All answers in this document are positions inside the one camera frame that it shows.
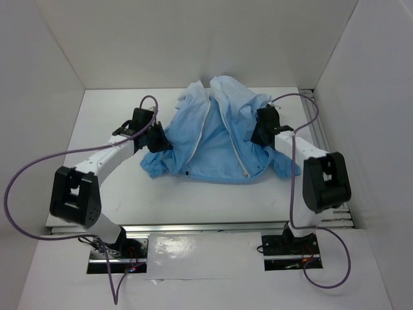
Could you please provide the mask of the light blue zip jacket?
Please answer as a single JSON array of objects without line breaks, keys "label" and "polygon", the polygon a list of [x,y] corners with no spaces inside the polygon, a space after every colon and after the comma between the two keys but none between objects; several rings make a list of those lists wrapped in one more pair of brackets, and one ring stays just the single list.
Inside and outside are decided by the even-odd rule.
[{"label": "light blue zip jacket", "polygon": [[189,84],[165,128],[172,149],[147,153],[141,167],[151,178],[168,173],[213,183],[247,183],[268,167],[279,178],[298,176],[289,157],[250,140],[257,110],[271,100],[229,76],[214,77],[209,88]]}]

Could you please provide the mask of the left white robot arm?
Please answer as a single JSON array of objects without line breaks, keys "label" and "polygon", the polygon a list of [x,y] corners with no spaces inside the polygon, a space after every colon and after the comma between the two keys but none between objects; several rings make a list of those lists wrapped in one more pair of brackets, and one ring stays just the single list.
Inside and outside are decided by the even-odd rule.
[{"label": "left white robot arm", "polygon": [[102,212],[100,187],[122,162],[147,148],[152,153],[171,149],[153,110],[135,108],[132,119],[113,131],[104,148],[74,167],[60,167],[54,176],[50,214],[91,234],[114,258],[140,252],[140,242],[129,239],[122,226]]}]

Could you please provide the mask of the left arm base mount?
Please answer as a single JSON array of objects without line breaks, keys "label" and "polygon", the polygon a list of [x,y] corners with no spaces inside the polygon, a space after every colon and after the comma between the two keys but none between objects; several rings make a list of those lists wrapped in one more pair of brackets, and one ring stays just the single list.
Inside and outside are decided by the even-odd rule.
[{"label": "left arm base mount", "polygon": [[[78,238],[80,243],[90,246],[87,274],[106,274],[106,256],[102,246],[90,238]],[[147,272],[148,238],[133,239],[132,245],[127,245],[121,254],[112,249],[106,249],[111,272],[121,274],[128,271],[132,274]]]}]

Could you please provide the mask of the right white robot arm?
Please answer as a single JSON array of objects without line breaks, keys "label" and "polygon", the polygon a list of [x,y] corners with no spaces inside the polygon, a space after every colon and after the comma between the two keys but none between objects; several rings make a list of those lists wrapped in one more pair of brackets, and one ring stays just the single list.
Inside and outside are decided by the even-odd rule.
[{"label": "right white robot arm", "polygon": [[296,253],[329,209],[348,202],[352,192],[344,156],[329,153],[299,137],[292,127],[280,125],[275,107],[257,110],[251,142],[269,146],[292,160],[289,221],[281,244]]}]

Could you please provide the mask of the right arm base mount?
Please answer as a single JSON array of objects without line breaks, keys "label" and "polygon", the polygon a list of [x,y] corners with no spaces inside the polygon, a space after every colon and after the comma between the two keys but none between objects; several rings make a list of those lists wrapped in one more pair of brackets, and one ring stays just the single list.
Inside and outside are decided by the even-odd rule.
[{"label": "right arm base mount", "polygon": [[256,250],[263,255],[265,271],[323,268],[316,235],[296,238],[287,224],[281,234],[262,235]]}]

